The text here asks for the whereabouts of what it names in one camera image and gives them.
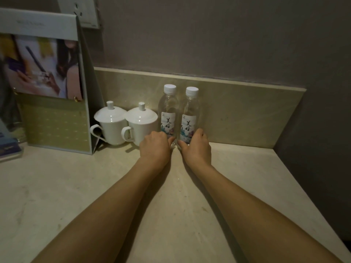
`gray wall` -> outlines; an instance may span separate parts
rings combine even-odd
[[[277,154],[351,239],[350,0],[98,0],[96,66],[308,88]],[[55,0],[0,5],[58,11]]]

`wall outlet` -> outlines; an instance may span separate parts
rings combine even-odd
[[[95,0],[57,0],[61,13],[75,14],[83,28],[100,28]]]

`bottle label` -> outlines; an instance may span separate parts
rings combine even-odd
[[[161,131],[167,134],[170,138],[174,134],[174,122],[176,120],[176,113],[161,113]]]
[[[180,128],[180,140],[190,144],[194,135],[196,116],[182,115],[182,127]]]

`forearm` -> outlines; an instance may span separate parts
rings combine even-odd
[[[138,204],[158,171],[139,159],[123,178],[61,231],[33,262],[114,262]]]
[[[287,217],[213,167],[194,168],[250,262],[340,262]]]

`countertop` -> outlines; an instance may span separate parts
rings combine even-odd
[[[211,143],[212,163],[343,262],[351,254],[275,152]],[[93,156],[26,146],[0,163],[0,262],[30,262],[139,157],[126,144]],[[148,188],[118,262],[246,262],[217,206],[178,149]]]

